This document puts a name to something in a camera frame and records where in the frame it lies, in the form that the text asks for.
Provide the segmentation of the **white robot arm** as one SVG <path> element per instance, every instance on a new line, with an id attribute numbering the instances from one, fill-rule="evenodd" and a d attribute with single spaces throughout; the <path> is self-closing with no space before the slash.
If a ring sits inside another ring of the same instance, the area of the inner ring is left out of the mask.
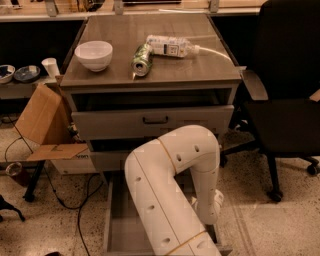
<path id="1" fill-rule="evenodd" d="M 217 221 L 219 143 L 189 125 L 134 149 L 125 162 L 129 192 L 156 256 L 221 256 L 206 231 Z"/>

